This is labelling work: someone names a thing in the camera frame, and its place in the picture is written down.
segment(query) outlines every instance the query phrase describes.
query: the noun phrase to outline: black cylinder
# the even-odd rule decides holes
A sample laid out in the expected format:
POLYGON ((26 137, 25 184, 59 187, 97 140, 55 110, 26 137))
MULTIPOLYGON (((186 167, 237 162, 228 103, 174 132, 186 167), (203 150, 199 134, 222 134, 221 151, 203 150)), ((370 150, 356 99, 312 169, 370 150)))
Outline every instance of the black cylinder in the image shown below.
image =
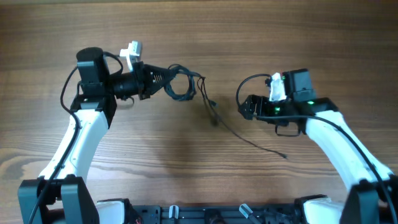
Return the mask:
POLYGON ((111 84, 116 98, 122 100, 138 94, 142 86, 133 73, 111 75, 111 84))

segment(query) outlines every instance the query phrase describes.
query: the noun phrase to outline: wooden table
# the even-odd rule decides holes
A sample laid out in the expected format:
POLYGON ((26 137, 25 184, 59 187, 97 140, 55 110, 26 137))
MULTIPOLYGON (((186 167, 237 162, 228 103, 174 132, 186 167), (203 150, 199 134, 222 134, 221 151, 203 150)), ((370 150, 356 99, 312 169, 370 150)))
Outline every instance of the wooden table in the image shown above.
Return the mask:
MULTIPOLYGON (((89 46, 118 53, 131 40, 143 42, 145 63, 181 63, 206 76, 226 122, 289 159, 212 126, 199 95, 177 102, 160 90, 117 110, 88 174, 93 200, 238 205, 312 194, 344 200, 336 170, 307 136, 279 138, 273 125, 237 112, 234 94, 244 78, 298 68, 310 69, 318 96, 331 98, 357 137, 398 171, 396 6, 271 0, 1 6, 0 222, 21 222, 18 186, 38 176, 66 131, 59 96, 75 54, 89 46)), ((78 80, 67 90, 68 105, 78 80)), ((185 91, 186 78, 173 86, 185 91)), ((263 80, 249 82, 241 100, 248 94, 266 95, 263 80)))

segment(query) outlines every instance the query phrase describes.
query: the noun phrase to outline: wooden tabletop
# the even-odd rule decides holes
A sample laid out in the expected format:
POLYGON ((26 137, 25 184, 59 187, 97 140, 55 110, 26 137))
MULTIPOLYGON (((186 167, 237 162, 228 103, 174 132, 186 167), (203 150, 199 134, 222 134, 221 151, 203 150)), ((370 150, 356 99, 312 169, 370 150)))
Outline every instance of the wooden tabletop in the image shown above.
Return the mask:
MULTIPOLYGON (((398 171, 398 17, 384 1, 187 1, 0 7, 0 222, 20 223, 17 189, 34 179, 68 126, 59 96, 75 54, 90 46, 118 53, 143 42, 142 60, 180 63, 206 76, 209 97, 242 137, 209 121, 199 95, 177 102, 160 90, 116 112, 88 174, 93 200, 135 205, 292 202, 345 187, 307 136, 281 138, 274 126, 246 121, 234 94, 257 73, 308 68, 368 149, 398 171)), ((69 105, 76 74, 67 90, 69 105)), ((248 94, 267 95, 264 80, 248 94)), ((187 88, 185 77, 172 83, 187 88)))

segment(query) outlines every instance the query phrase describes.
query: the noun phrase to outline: wood grain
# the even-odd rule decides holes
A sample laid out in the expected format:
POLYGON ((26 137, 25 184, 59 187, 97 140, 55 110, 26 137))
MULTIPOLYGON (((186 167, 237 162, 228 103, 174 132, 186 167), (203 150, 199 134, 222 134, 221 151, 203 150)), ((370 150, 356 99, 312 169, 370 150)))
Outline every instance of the wood grain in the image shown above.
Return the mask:
MULTIPOLYGON (((117 110, 88 174, 94 200, 237 205, 311 194, 344 200, 342 181, 314 142, 278 138, 273 126, 244 120, 234 94, 249 75, 309 68, 318 96, 331 98, 357 137, 397 171, 395 7, 379 1, 1 6, 0 222, 21 222, 17 188, 22 179, 37 177, 65 133, 68 116, 59 95, 75 54, 89 46, 118 53, 133 39, 143 41, 145 63, 181 63, 206 76, 224 119, 289 160, 212 126, 199 96, 176 102, 159 91, 117 110)), ((180 92, 187 86, 183 77, 172 84, 180 92)), ((74 89, 71 84, 67 103, 74 89)), ((256 80, 242 98, 266 92, 256 80)))

